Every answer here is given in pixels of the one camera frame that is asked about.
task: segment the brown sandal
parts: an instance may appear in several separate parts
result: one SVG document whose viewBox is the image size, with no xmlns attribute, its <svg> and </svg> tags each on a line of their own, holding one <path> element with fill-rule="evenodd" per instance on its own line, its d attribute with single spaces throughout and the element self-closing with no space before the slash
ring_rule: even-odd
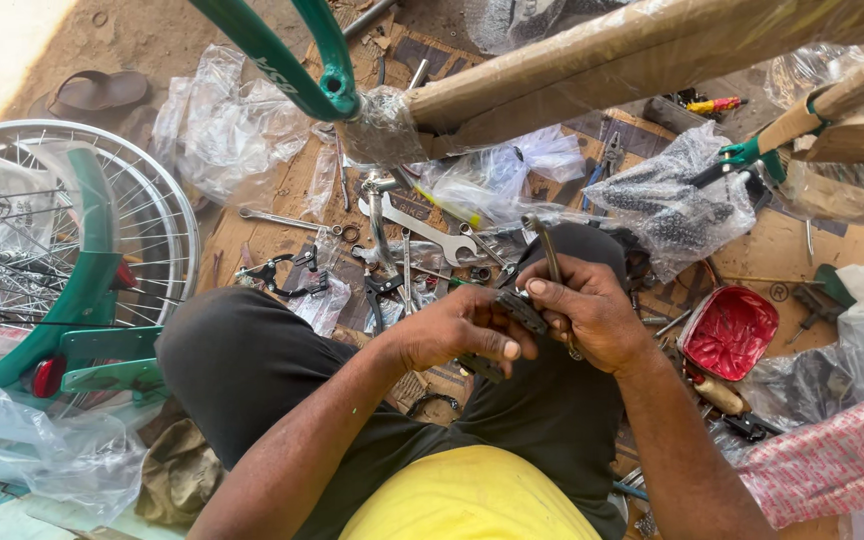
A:
<svg viewBox="0 0 864 540">
<path fill-rule="evenodd" d="M 86 120 L 100 111 L 138 104 L 149 92 L 149 80 L 138 71 L 111 75 L 85 70 L 73 73 L 54 92 L 35 100 L 30 118 Z"/>
</svg>

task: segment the open-end wrench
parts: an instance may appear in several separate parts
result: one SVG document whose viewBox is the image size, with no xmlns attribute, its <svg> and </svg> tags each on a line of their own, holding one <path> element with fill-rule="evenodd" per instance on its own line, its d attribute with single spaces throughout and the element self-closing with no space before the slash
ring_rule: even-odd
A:
<svg viewBox="0 0 864 540">
<path fill-rule="evenodd" d="M 402 300 L 405 301 L 405 314 L 411 315 L 415 312 L 415 306 L 412 303 L 412 257 L 409 256 L 409 239 L 412 238 L 412 231 L 407 227 L 402 227 L 402 277 L 405 289 Z"/>
<path fill-rule="evenodd" d="M 369 204 L 362 199 L 359 199 L 359 212 L 363 215 L 370 215 Z M 424 221 L 412 217 L 411 215 L 392 206 L 389 201 L 389 194 L 382 195 L 382 217 L 388 219 L 392 223 L 397 223 L 402 227 L 406 227 L 417 235 L 422 235 L 431 242 L 435 242 L 441 246 L 441 251 L 444 254 L 445 261 L 452 266 L 459 266 L 459 248 L 467 248 L 473 255 L 477 255 L 478 251 L 475 247 L 475 242 L 466 236 L 453 236 L 446 234 L 436 227 L 432 227 Z"/>
<path fill-rule="evenodd" d="M 486 255 L 495 260 L 495 262 L 498 263 L 498 265 L 502 268 L 502 275 L 495 278 L 497 282 L 501 282 L 504 284 L 506 281 L 508 281 L 509 276 L 512 276 L 516 273 L 516 271 L 518 270 L 516 264 L 514 262 L 509 262 L 508 260 L 499 256 L 497 252 L 495 252 L 491 247 L 489 247 L 489 244 L 487 244 L 481 236 L 475 233 L 472 225 L 468 223 L 462 223 L 462 225 L 459 226 L 459 232 L 466 237 L 469 237 L 470 239 L 472 239 L 472 241 L 481 246 L 482 249 L 486 252 Z"/>
<path fill-rule="evenodd" d="M 331 233 L 332 235 L 335 235 L 337 237 L 342 235 L 341 225 L 333 225 L 332 227 L 327 227 L 325 225 L 316 225 L 315 223 L 309 223 L 301 219 L 292 219 L 291 217 L 284 217 L 282 215 L 275 215 L 273 213 L 260 212 L 258 210 L 247 208 L 246 206 L 242 206 L 239 208 L 239 216 L 245 219 L 264 219 L 266 221 L 277 223 L 279 225 L 299 227 L 300 229 L 307 229 L 309 231 L 321 231 L 325 229 L 326 232 Z"/>
<path fill-rule="evenodd" d="M 559 268 L 559 259 L 556 256 L 555 245 L 552 243 L 552 236 L 538 215 L 527 213 L 522 216 L 522 225 L 538 235 L 538 241 L 542 243 L 542 248 L 545 250 L 545 258 L 549 262 L 549 277 L 552 281 L 562 284 L 562 270 Z M 570 335 L 568 338 L 568 355 L 573 361 L 582 361 L 584 358 L 582 352 L 575 347 L 575 342 Z"/>
</svg>

